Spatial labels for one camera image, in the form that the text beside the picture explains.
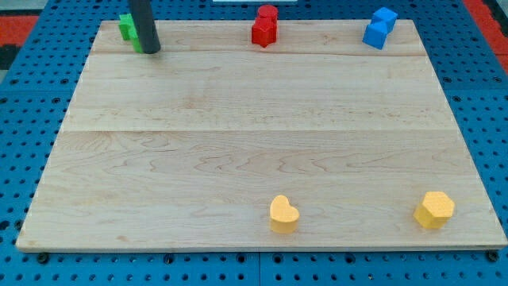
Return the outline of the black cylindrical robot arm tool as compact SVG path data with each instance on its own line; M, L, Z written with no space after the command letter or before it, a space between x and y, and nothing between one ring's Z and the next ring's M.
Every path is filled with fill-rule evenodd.
M137 52L155 54L161 50L150 0L128 0L135 30L134 47Z

